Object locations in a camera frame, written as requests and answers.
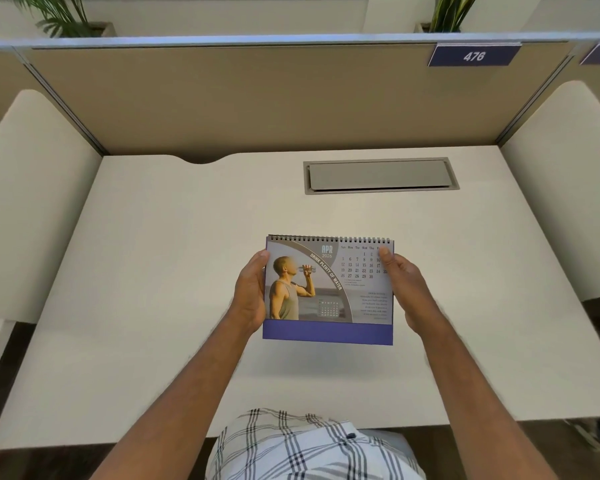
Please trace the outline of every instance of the desk calendar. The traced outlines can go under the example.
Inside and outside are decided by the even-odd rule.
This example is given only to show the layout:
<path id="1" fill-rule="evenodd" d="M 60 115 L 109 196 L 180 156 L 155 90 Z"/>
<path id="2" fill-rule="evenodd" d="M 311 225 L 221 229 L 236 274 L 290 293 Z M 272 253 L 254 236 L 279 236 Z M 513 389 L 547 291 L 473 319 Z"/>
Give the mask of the desk calendar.
<path id="1" fill-rule="evenodd" d="M 270 235 L 264 339 L 393 344 L 393 293 L 369 237 Z"/>

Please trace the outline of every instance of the potted plant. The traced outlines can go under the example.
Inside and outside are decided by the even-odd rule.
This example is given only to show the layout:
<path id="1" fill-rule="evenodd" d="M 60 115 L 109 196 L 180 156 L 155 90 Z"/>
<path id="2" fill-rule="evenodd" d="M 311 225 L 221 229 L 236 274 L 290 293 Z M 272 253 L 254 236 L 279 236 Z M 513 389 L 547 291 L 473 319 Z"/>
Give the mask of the potted plant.
<path id="1" fill-rule="evenodd" d="M 115 37 L 111 23 L 89 22 L 82 0 L 10 0 L 18 8 L 40 12 L 36 26 L 49 37 Z"/>
<path id="2" fill-rule="evenodd" d="M 416 32 L 459 32 L 475 0 L 437 0 L 430 23 L 417 23 Z"/>

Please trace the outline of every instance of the purple strip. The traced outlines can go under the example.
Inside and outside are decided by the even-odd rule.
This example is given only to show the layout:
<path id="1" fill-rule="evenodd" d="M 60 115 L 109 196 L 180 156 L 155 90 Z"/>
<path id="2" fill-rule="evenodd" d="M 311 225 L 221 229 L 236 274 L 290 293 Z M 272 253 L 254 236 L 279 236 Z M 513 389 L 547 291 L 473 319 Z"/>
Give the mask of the purple strip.
<path id="1" fill-rule="evenodd" d="M 393 325 L 267 319 L 262 325 L 262 338 L 393 345 Z"/>

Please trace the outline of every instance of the person's left hand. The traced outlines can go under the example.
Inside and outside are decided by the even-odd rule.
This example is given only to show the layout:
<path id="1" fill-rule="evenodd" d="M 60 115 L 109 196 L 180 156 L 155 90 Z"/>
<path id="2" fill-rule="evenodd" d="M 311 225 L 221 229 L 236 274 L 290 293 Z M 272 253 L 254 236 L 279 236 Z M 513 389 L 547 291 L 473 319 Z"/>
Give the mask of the person's left hand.
<path id="1" fill-rule="evenodd" d="M 235 282 L 233 300 L 227 313 L 244 321 L 250 333 L 259 329 L 265 318 L 263 268 L 267 265 L 267 261 L 269 261 L 269 252 L 258 251 L 247 266 L 242 268 Z"/>

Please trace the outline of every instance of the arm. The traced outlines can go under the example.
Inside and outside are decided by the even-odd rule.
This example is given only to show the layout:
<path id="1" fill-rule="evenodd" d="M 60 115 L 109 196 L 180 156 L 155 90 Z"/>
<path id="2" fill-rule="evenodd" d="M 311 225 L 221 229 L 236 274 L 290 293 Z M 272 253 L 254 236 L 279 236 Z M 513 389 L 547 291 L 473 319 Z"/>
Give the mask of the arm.
<path id="1" fill-rule="evenodd" d="M 280 308 L 282 308 L 282 302 L 285 298 L 288 298 L 287 289 L 280 282 L 274 282 L 269 291 L 269 314 L 271 318 L 280 320 Z"/>
<path id="2" fill-rule="evenodd" d="M 296 292 L 298 296 L 310 298 L 315 296 L 315 287 L 313 286 L 313 280 L 311 279 L 311 266 L 304 264 L 302 266 L 304 277 L 306 278 L 306 286 L 303 288 L 300 285 L 296 285 Z"/>
<path id="3" fill-rule="evenodd" d="M 92 480 L 185 480 L 251 334 L 264 320 L 257 253 L 240 273 L 231 307 L 200 350 L 111 450 Z"/>
<path id="4" fill-rule="evenodd" d="M 467 476 L 556 479 L 440 311 L 420 270 L 385 247 L 380 257 L 407 323 L 422 338 Z"/>

